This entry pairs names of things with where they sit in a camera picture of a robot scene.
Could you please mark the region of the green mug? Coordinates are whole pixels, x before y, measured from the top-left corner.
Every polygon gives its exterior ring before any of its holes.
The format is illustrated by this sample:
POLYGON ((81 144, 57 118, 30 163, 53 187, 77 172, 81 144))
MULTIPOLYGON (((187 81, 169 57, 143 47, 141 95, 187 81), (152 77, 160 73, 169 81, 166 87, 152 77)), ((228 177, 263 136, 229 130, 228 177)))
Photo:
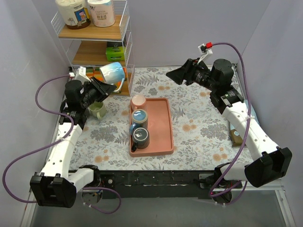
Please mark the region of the green mug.
POLYGON ((98 120, 101 120, 107 113, 106 106, 103 102, 94 102, 88 107, 88 110, 89 113, 98 120))

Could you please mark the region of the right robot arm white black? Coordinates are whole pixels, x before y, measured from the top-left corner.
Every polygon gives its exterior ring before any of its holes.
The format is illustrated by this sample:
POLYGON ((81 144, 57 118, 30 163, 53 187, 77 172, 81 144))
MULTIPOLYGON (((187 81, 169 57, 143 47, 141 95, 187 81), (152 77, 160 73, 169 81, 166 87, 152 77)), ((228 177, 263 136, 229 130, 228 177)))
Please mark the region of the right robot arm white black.
POLYGON ((211 69, 202 61, 188 59, 182 67, 166 74, 178 85, 197 83, 209 89, 212 104, 235 128, 251 154, 250 164, 215 168, 215 184, 225 188, 232 180, 248 181, 258 188, 286 175, 292 152, 279 147, 252 117, 243 97, 232 86, 233 75, 232 64, 225 59, 217 59, 211 69))

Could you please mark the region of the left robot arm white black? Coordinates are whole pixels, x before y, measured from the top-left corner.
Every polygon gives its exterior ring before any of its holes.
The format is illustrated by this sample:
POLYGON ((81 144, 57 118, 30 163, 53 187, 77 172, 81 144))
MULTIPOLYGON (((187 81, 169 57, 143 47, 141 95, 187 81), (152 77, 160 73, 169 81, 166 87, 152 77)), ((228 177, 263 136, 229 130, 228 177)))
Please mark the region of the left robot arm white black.
POLYGON ((84 187, 96 189, 101 184, 98 167, 84 165, 74 172, 69 171, 75 145, 82 134, 88 107, 104 101, 116 89, 92 77, 82 83, 73 79, 65 84, 65 97, 60 112, 58 142, 41 172, 32 176, 30 188, 39 206, 65 207, 74 205, 77 193, 84 187))

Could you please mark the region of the light blue white mug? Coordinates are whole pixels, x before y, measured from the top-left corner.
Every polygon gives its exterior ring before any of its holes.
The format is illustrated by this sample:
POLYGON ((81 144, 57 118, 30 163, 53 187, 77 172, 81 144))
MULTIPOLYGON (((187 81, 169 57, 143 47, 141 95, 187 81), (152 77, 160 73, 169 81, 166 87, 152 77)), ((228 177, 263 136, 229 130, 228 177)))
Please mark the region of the light blue white mug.
MULTIPOLYGON (((115 85, 118 82, 124 81, 125 73, 122 65, 119 62, 113 62, 105 66, 99 67, 100 74, 105 83, 115 85)), ((120 88, 117 88, 114 93, 118 93, 120 88)))

